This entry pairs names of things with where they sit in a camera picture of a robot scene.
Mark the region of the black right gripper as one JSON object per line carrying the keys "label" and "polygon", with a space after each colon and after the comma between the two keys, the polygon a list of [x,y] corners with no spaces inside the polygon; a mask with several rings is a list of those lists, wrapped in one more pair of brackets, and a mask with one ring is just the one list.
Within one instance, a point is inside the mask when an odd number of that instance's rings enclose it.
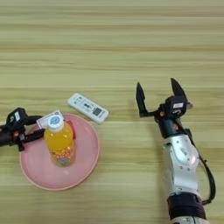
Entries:
{"label": "black right gripper", "polygon": [[[186,93],[180,84],[171,78],[171,88],[173,92],[174,100],[183,100],[188,102]],[[162,103],[157,110],[149,112],[144,104],[144,91],[140,85],[136,85],[136,101],[139,109],[140,117],[153,117],[158,124],[161,135],[163,138],[174,137],[179,135],[188,135],[192,133],[189,129],[185,129],[182,126],[180,117],[186,112],[186,103],[182,102],[182,107],[174,108],[174,104],[171,102]]]}

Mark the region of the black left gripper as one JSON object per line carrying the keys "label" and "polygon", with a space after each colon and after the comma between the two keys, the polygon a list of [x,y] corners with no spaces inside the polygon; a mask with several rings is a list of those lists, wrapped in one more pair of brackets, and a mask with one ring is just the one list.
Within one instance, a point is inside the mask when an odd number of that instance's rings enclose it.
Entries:
{"label": "black left gripper", "polygon": [[[27,124],[34,124],[41,115],[31,115],[27,118]],[[37,129],[33,133],[26,135],[25,127],[10,130],[6,125],[0,125],[0,147],[16,145],[19,151],[25,149],[24,144],[39,140],[44,136],[44,129]]]}

